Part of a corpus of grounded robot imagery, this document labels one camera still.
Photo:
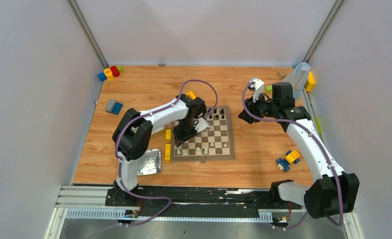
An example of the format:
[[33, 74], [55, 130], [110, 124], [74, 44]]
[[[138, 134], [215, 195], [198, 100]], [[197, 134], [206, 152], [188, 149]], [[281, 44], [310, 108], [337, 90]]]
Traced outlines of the blue cube block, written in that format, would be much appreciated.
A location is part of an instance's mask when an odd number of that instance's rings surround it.
[[99, 74], [98, 74], [98, 78], [99, 78], [99, 80], [100, 80], [101, 82], [107, 80], [107, 76], [106, 76], [106, 74], [105, 74], [104, 72], [99, 73]]

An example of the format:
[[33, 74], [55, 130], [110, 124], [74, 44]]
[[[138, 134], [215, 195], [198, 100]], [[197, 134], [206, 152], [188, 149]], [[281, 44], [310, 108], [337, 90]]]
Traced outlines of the yellow arch block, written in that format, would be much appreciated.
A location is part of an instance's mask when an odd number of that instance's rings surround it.
[[167, 162], [171, 161], [171, 144], [169, 144], [169, 143], [165, 144], [164, 160]]

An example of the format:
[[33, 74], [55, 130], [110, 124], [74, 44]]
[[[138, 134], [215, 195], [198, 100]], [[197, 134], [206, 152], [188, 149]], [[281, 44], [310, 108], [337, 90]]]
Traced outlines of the yellow triangle frame block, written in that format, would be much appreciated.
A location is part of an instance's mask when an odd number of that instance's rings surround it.
[[194, 100], [194, 99], [196, 98], [196, 95], [194, 94], [193, 91], [187, 92], [186, 95], [187, 95], [189, 98], [191, 98], [192, 100]]

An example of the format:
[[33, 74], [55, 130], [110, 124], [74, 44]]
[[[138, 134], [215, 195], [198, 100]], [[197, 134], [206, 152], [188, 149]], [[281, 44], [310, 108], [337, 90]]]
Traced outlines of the red cylinder block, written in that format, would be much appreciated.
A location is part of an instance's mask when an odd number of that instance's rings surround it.
[[116, 77], [118, 77], [118, 76], [120, 76], [120, 71], [119, 71], [119, 69], [118, 69], [118, 67], [117, 66], [111, 66], [110, 67], [110, 70], [111, 70], [111, 72], [112, 72], [112, 75], [116, 78]]

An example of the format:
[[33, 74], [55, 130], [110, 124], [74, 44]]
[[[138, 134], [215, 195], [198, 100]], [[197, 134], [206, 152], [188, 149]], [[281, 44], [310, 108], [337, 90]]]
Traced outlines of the blue lego brick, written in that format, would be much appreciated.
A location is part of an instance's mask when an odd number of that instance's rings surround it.
[[122, 107], [123, 107], [122, 103], [116, 102], [111, 109], [111, 113], [114, 115], [118, 115], [120, 113]]

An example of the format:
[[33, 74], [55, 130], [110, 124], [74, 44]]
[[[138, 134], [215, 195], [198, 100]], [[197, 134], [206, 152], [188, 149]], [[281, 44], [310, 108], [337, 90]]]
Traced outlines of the yellow cylinder block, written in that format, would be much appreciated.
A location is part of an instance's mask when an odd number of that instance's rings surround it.
[[112, 80], [112, 79], [114, 79], [113, 72], [112, 72], [112, 70], [111, 70], [110, 68], [106, 68], [106, 69], [104, 70], [104, 75], [105, 75], [105, 77], [106, 77], [107, 80]]

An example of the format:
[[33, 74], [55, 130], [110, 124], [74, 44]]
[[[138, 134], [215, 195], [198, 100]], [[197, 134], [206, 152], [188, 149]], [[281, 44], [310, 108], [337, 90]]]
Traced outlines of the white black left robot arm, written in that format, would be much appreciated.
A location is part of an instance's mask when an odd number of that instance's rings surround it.
[[137, 166], [148, 149], [152, 134], [162, 130], [171, 122], [175, 145], [181, 146], [187, 140], [209, 127], [204, 119], [207, 107], [199, 97], [191, 99], [185, 94], [154, 109], [137, 111], [130, 108], [124, 114], [112, 136], [115, 142], [115, 156], [119, 160], [116, 185], [120, 188], [118, 199], [126, 206], [137, 201], [134, 188], [137, 182]]

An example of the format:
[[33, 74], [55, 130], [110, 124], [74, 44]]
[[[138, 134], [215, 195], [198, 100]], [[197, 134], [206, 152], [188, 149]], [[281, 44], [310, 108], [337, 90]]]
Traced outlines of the gray lego brick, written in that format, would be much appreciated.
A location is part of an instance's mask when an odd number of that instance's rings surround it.
[[112, 112], [112, 110], [113, 110], [115, 104], [116, 104], [116, 100], [110, 99], [110, 100], [107, 102], [107, 104], [106, 104], [106, 106], [105, 106], [105, 108], [104, 108], [105, 111], [108, 112], [108, 113]]

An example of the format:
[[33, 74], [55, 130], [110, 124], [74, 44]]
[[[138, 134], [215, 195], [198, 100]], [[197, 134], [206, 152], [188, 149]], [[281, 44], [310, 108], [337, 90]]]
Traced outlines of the black chess pieces row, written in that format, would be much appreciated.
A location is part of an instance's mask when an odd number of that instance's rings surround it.
[[226, 120], [226, 108], [215, 108], [207, 118], [207, 120]]

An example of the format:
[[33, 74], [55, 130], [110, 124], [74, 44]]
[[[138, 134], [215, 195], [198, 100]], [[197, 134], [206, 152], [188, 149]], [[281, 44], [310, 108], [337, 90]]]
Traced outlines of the gold tin with white pieces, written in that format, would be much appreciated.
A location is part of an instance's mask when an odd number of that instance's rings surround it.
[[153, 129], [153, 132], [158, 132], [158, 131], [161, 131], [161, 130], [163, 130], [163, 129], [165, 129], [165, 125], [162, 125], [162, 126], [159, 126], [159, 127], [157, 127], [157, 128], [154, 128]]

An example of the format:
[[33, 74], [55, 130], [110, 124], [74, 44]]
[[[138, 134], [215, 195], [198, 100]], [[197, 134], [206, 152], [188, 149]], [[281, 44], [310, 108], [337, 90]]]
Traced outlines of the small yellow rectangular block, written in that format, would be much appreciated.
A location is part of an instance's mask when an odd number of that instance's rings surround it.
[[171, 141], [172, 138], [172, 131], [170, 129], [166, 129], [165, 131], [165, 140], [166, 141]]

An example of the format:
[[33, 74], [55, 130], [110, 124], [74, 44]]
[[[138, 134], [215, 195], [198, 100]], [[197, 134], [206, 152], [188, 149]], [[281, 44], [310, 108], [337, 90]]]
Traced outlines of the clear blue plastic container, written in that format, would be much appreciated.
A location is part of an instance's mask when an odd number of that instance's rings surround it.
[[288, 82], [291, 84], [295, 101], [298, 101], [300, 99], [310, 71], [311, 66], [306, 62], [302, 62], [299, 63], [290, 73], [288, 73], [281, 80], [282, 82]]

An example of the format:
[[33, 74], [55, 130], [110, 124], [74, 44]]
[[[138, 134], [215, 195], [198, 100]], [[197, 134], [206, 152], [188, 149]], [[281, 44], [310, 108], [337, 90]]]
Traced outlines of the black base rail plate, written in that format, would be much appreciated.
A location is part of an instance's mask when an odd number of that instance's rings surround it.
[[105, 198], [108, 207], [128, 207], [129, 213], [185, 219], [276, 220], [300, 210], [296, 203], [275, 200], [268, 189], [138, 186], [130, 194], [115, 185]]

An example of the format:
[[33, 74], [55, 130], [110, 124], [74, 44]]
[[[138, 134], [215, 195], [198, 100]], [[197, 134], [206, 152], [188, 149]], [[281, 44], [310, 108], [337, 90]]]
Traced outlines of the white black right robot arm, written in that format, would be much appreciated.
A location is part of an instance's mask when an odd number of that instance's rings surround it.
[[281, 208], [288, 202], [306, 208], [314, 218], [328, 218], [341, 226], [344, 214], [354, 209], [360, 186], [354, 173], [347, 173], [326, 149], [314, 128], [314, 123], [305, 107], [295, 106], [292, 85], [288, 82], [272, 84], [272, 97], [265, 93], [265, 83], [253, 78], [245, 87], [251, 90], [250, 98], [242, 98], [243, 111], [239, 118], [252, 124], [260, 121], [277, 122], [296, 143], [312, 175], [313, 184], [306, 186], [293, 180], [271, 184], [269, 201]]

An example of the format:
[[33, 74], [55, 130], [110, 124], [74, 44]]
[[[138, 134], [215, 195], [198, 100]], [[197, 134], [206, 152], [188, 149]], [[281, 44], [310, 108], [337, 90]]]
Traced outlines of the green block at corner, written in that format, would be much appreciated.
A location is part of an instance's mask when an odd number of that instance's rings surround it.
[[117, 69], [118, 69], [119, 73], [123, 73], [124, 72], [123, 67], [120, 66], [120, 65], [117, 65]]

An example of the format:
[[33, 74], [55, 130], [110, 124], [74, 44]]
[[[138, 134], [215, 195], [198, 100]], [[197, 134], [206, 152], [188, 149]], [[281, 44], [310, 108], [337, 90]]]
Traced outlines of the silver tin lid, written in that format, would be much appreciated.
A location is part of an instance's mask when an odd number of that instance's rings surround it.
[[161, 150], [147, 149], [139, 159], [137, 176], [161, 173]]

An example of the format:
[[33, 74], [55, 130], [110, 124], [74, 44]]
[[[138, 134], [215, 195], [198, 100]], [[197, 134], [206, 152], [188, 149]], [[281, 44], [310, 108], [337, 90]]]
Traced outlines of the yellow block at right wall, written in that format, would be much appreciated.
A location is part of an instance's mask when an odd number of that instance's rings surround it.
[[313, 76], [312, 72], [309, 72], [309, 75], [308, 75], [308, 78], [307, 78], [307, 81], [305, 83], [304, 88], [307, 92], [310, 92], [314, 89], [315, 85], [316, 85], [316, 82], [315, 82], [314, 76]]

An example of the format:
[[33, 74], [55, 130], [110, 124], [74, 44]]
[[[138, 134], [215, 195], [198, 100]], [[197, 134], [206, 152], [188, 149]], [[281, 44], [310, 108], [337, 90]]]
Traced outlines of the wooden chess board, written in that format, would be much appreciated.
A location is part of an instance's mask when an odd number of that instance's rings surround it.
[[[226, 108], [226, 120], [207, 120], [210, 129], [206, 129], [195, 137], [184, 142], [180, 147], [175, 147], [174, 143], [171, 146], [171, 162], [180, 161], [209, 161], [209, 160], [234, 160], [235, 147], [233, 139], [232, 121], [229, 106], [218, 106], [217, 108]], [[209, 148], [210, 143], [215, 143], [215, 148]], [[217, 148], [218, 142], [227, 143], [228, 148]], [[196, 155], [196, 148], [200, 147], [202, 155]], [[209, 155], [204, 155], [203, 150], [209, 149]], [[176, 150], [183, 149], [189, 151], [188, 155], [177, 155]]]

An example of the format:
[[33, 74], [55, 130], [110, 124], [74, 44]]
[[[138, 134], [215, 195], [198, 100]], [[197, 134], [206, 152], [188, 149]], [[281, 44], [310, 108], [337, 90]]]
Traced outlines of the yellow blue toy car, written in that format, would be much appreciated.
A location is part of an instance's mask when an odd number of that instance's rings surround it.
[[286, 152], [286, 156], [284, 158], [279, 158], [277, 163], [277, 168], [284, 172], [288, 172], [291, 168], [291, 164], [297, 164], [300, 162], [301, 154], [297, 150], [289, 150]]

